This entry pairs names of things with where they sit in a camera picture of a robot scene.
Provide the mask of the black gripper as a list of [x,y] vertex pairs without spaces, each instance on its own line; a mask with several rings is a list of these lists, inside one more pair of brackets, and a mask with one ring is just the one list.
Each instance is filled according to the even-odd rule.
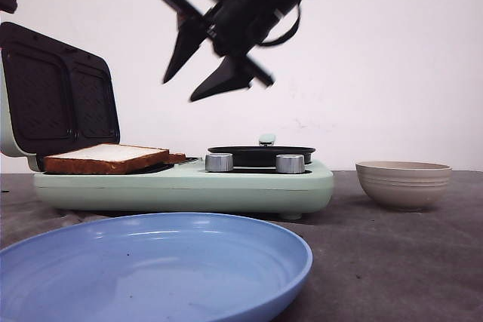
[[177,38],[163,82],[170,81],[210,39],[222,63],[193,91],[195,102],[214,95],[249,88],[256,78],[266,86],[272,77],[262,70],[248,52],[255,46],[272,47],[291,38],[298,29],[295,23],[275,40],[266,38],[279,20],[302,0],[218,0],[206,14],[201,14],[187,0],[162,0],[177,13]]

